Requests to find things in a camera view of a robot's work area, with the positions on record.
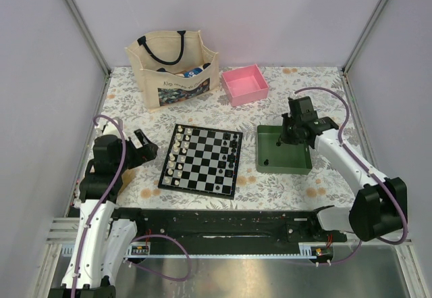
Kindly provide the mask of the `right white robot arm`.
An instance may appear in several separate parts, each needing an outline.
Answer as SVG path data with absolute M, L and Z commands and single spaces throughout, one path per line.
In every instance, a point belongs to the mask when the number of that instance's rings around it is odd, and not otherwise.
M 393 245 L 408 235 L 407 188 L 401 178 L 389 178 L 378 171 L 343 138 L 343 128 L 331 118 L 318 116 L 310 97 L 288 100 L 280 142 L 308 145 L 324 156 L 348 183 L 355 200 L 349 208 L 326 207 L 307 224 L 307 233 L 322 241 L 332 230 L 354 233 L 360 240 L 383 241 L 384 236 L 402 231 Z

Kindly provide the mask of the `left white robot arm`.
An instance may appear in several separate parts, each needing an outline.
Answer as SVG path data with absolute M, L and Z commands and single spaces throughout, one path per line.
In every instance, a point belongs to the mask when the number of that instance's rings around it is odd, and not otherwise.
M 146 234 L 139 212 L 113 217 L 125 172 L 157 157 L 158 146 L 137 129 L 125 141 L 106 127 L 94 140 L 93 158 L 80 181 L 79 225 L 70 264 L 49 297 L 114 297 L 115 280 L 131 241 Z

